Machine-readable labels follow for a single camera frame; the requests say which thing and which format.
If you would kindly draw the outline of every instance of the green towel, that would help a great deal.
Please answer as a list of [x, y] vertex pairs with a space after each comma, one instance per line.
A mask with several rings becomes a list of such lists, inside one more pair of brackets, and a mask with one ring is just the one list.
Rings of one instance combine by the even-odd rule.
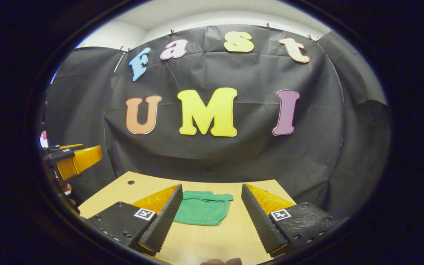
[[214, 195], [211, 191], [184, 191], [174, 221], [189, 225], [217, 226], [229, 212], [233, 195]]

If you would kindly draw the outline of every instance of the wooden table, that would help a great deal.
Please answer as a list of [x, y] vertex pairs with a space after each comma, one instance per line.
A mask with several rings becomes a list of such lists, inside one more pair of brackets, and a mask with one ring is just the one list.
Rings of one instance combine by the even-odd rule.
[[[134, 203], [152, 193], [182, 184], [183, 191], [212, 191], [232, 194], [229, 213], [219, 226], [186, 225], [173, 222], [163, 247], [155, 258], [173, 265], [200, 265], [209, 259], [241, 258], [243, 265], [271, 260], [241, 200], [243, 183], [177, 181], [127, 172], [79, 206], [81, 216], [90, 218], [118, 201]], [[283, 199], [292, 198], [275, 180], [247, 182]]]

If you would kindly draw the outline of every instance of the black fabric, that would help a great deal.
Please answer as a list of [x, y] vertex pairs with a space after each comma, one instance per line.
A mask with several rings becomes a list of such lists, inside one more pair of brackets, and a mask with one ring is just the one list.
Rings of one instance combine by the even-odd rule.
[[[248, 32], [254, 49], [228, 52], [223, 43], [229, 31]], [[289, 57], [278, 42], [286, 37], [304, 45], [308, 64]], [[179, 39], [188, 41], [187, 53], [160, 60], [166, 44]], [[151, 48], [146, 72], [133, 82], [128, 63], [145, 47]], [[352, 63], [357, 53], [337, 36], [313, 42], [258, 26], [208, 26], [122, 54], [108, 48], [72, 52], [48, 92], [50, 142], [103, 147], [102, 161], [72, 180], [73, 193], [82, 199], [126, 171], [184, 181], [276, 179], [296, 200], [313, 201], [340, 218], [357, 210], [377, 183], [389, 141], [387, 106], [380, 85], [373, 79], [367, 82], [372, 73], [368, 65]], [[194, 89], [207, 104], [221, 87], [238, 92], [233, 103], [237, 136], [213, 136], [213, 122], [205, 135], [180, 134], [177, 94]], [[301, 97], [294, 132], [274, 136], [280, 106], [276, 93], [282, 89], [298, 91]], [[152, 95], [162, 97], [155, 129], [132, 134], [125, 125], [125, 101], [143, 99], [138, 112], [143, 124], [145, 98]]]

